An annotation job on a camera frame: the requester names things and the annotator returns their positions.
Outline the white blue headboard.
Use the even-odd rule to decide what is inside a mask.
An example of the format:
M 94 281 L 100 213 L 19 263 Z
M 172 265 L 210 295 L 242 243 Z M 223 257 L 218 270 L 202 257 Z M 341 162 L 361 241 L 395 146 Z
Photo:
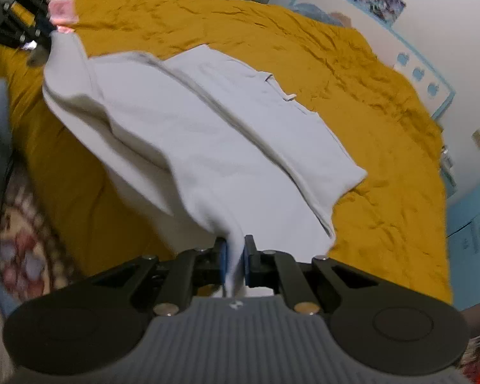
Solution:
M 400 34 L 380 18 L 351 0 L 290 0 L 290 5 L 312 4 L 326 13 L 350 19 L 379 60 L 406 77 L 434 120 L 450 106 L 455 90 L 439 71 Z

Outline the blue white cabinet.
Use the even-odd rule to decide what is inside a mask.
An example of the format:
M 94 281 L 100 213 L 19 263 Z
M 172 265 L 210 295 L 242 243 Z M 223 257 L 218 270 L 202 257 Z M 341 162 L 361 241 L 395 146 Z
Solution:
M 447 239 L 453 306 L 472 308 L 480 303 L 480 212 Z

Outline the beige wall switch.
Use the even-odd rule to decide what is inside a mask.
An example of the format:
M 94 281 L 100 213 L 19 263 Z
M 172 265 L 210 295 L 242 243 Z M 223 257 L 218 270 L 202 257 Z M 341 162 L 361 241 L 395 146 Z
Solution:
M 480 129 L 473 132 L 472 139 L 476 147 L 480 150 Z

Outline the white small garment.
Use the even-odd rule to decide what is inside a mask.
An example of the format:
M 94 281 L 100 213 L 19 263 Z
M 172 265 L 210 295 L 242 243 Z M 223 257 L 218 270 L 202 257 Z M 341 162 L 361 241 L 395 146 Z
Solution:
M 172 250 L 225 239 L 228 296 L 269 294 L 246 283 L 246 236 L 310 262 L 335 243 L 336 202 L 367 175 L 271 73 L 205 44 L 167 60 L 88 56 L 56 32 L 43 95 Z

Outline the patterned floor rug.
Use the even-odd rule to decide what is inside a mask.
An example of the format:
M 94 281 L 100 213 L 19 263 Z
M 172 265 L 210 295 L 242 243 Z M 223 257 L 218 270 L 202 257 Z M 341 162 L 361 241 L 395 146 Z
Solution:
M 11 170 L 0 211 L 0 279 L 15 301 L 85 278 L 43 212 L 23 166 Z

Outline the blue pillow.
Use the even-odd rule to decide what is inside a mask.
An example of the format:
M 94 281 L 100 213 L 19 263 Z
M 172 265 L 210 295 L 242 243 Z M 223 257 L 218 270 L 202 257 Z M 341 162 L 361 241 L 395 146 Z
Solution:
M 308 17 L 320 23 L 325 23 L 325 24 L 339 26 L 339 27 L 343 26 L 343 24 L 338 19 L 327 14 L 325 11 L 322 11 L 320 8 L 318 8 L 314 4 L 307 4 L 307 3 L 294 4 L 291 6 L 290 9 L 297 14 Z

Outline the mustard yellow bed cover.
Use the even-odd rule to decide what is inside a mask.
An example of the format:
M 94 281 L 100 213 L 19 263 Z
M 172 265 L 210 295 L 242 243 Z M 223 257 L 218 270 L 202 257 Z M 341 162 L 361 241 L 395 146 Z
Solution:
M 166 59 L 200 44 L 275 75 L 316 112 L 368 175 L 333 210 L 332 258 L 452 302 L 440 127 L 411 83 L 354 29 L 242 0 L 75 0 L 76 31 L 100 56 Z M 50 112 L 40 68 L 0 46 L 12 139 L 70 258 L 86 275 L 142 254 L 172 253 L 120 199 L 99 161 Z

